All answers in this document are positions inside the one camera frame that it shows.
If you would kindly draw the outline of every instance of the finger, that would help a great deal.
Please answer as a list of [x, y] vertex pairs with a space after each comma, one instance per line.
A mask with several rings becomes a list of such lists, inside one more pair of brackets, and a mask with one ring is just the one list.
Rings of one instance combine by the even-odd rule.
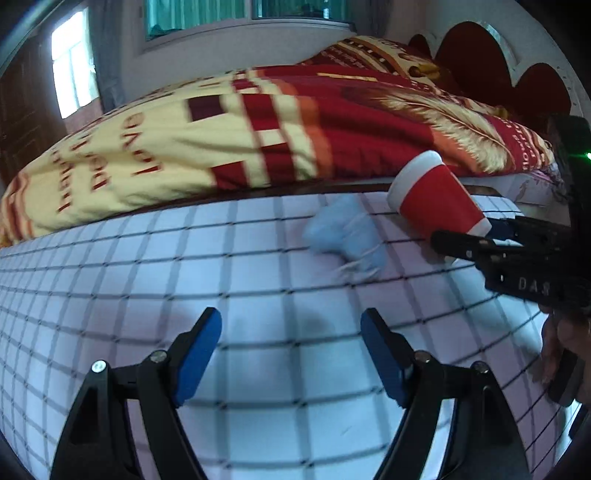
[[550, 316], [542, 327], [542, 383], [548, 384], [556, 375], [562, 354], [558, 333], [553, 316]]
[[587, 320], [563, 317], [558, 324], [558, 340], [564, 348], [585, 361], [591, 361], [591, 335]]
[[577, 393], [576, 400], [583, 405], [591, 405], [591, 364], [586, 363], [583, 370], [583, 382]]
[[553, 311], [552, 308], [546, 307], [544, 305], [538, 305], [538, 307], [540, 308], [540, 311], [542, 313], [552, 313], [552, 311]]

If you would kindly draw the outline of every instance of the feather print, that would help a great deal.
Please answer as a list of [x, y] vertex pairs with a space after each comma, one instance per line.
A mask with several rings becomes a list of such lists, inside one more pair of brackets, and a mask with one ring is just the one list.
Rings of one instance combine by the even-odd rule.
[[495, 128], [481, 114], [464, 106], [399, 89], [389, 90], [386, 96], [375, 100], [392, 110], [406, 111], [421, 118], [454, 140], [486, 173], [504, 170], [508, 161], [514, 163]]

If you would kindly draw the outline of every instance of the bedspread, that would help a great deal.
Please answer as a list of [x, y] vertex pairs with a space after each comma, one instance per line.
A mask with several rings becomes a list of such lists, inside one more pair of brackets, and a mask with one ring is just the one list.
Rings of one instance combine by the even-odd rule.
[[535, 132], [400, 75], [243, 70], [156, 90], [60, 141], [8, 186], [0, 240], [215, 190], [391, 177], [425, 150], [463, 176], [553, 162]]

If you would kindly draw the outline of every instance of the curtain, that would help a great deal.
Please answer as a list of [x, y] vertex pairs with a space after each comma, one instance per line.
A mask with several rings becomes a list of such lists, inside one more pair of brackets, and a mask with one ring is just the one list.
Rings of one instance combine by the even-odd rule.
[[252, 3], [254, 18], [297, 16], [350, 20], [349, 0], [253, 0]]
[[246, 16], [244, 0], [145, 0], [145, 7], [148, 38]]
[[394, 0], [368, 0], [371, 35], [383, 37], [388, 28]]
[[125, 103], [121, 81], [121, 0], [89, 0], [88, 30], [103, 112]]
[[99, 96], [99, 92], [98, 92], [98, 86], [96, 84], [96, 65], [94, 63], [94, 58], [93, 58], [93, 54], [92, 54], [92, 43], [90, 40], [90, 25], [89, 25], [89, 19], [88, 19], [88, 15], [89, 15], [89, 11], [84, 9], [82, 11], [82, 15], [84, 16], [84, 39], [83, 42], [85, 44], [85, 55], [86, 55], [86, 63], [88, 65], [88, 70], [89, 70], [89, 74], [88, 74], [88, 90], [90, 93], [90, 98], [92, 98], [93, 100], [95, 98], [97, 98]]

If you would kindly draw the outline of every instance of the grid sheet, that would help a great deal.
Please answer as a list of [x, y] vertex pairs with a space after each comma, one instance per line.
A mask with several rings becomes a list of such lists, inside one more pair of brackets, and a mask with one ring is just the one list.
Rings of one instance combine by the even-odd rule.
[[[376, 307], [414, 349], [491, 365], [517, 419], [534, 479], [568, 444], [576, 408], [547, 401], [531, 368], [545, 320], [536, 305], [484, 289], [476, 268], [441, 263], [386, 193], [359, 197], [387, 245], [370, 283], [303, 244], [308, 218], [336, 195], [211, 203], [131, 215], [0, 250], [0, 427], [48, 478], [61, 429], [93, 361], [133, 364], [167, 348], [207, 306], [223, 333], [196, 396], [179, 409], [210, 480], [373, 478], [402, 410], [386, 397], [359, 333]], [[520, 215], [475, 197], [489, 217]], [[137, 402], [138, 456], [158, 478]], [[453, 404], [442, 409], [423, 478], [436, 478]]]

